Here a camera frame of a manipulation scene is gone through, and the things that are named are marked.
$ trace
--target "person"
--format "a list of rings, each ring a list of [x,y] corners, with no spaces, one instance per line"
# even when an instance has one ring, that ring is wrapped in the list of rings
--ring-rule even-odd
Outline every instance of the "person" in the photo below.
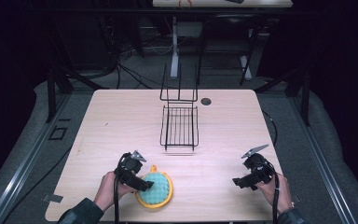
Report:
[[[94,224],[98,223],[104,212],[114,204],[114,183],[116,175],[114,172],[108,172],[103,176],[101,185],[95,195],[94,200],[85,198],[74,208],[69,209],[62,214],[59,224]],[[292,197],[290,194],[289,183],[287,178],[278,174],[280,180],[280,195],[278,199],[278,223],[279,224],[307,224],[302,214],[297,208],[293,207]],[[260,182],[256,186],[261,190],[269,204],[273,204],[275,192],[275,176],[267,184]],[[127,185],[118,184],[118,199],[120,200],[125,194],[135,192]]]

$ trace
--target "metal dish rack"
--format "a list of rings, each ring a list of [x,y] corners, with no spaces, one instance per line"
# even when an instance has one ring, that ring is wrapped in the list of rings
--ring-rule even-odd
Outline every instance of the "metal dish rack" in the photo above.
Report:
[[[161,85],[159,99],[167,102],[163,106],[160,144],[165,147],[194,147],[199,144],[198,109],[194,102],[198,101],[197,80],[191,81],[190,88],[182,90],[181,67],[178,77],[168,80],[167,66]]]

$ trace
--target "light wood tabletop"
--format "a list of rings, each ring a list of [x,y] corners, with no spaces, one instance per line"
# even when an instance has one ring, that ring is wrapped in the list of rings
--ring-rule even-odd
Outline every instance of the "light wood tabletop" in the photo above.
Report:
[[[94,92],[73,148],[54,191],[60,203],[50,202],[49,221],[85,197],[94,199],[102,176],[117,167],[123,153],[138,150],[147,160],[139,176],[152,165],[173,183],[172,199],[157,209],[145,208],[135,194],[119,201],[120,221],[205,222],[272,220],[272,209],[260,190],[240,189],[232,178],[250,171],[241,156],[252,147],[282,172],[254,91],[199,90],[199,144],[168,147],[160,144],[163,106],[157,90]],[[203,105],[203,98],[211,100]],[[102,220],[114,220],[114,207]]]
[[[153,0],[154,7],[291,7],[291,0],[245,0],[232,3],[226,0]]]

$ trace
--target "dark sleeve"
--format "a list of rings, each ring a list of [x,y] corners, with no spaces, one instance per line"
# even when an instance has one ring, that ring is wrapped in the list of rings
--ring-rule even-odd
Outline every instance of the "dark sleeve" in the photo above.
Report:
[[[103,216],[103,210],[92,200],[85,198],[77,206],[60,217],[59,224],[95,224]]]
[[[309,224],[296,208],[288,209],[278,217],[279,224]]]

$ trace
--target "wire rack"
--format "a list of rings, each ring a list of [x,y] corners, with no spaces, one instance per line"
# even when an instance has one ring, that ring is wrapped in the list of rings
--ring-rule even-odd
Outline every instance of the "wire rack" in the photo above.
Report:
[[[178,77],[168,79],[167,66],[161,85],[160,100],[167,102],[163,106],[160,144],[165,147],[194,147],[199,144],[198,109],[194,103],[198,101],[198,88],[195,76],[190,85],[184,83],[179,66]]]

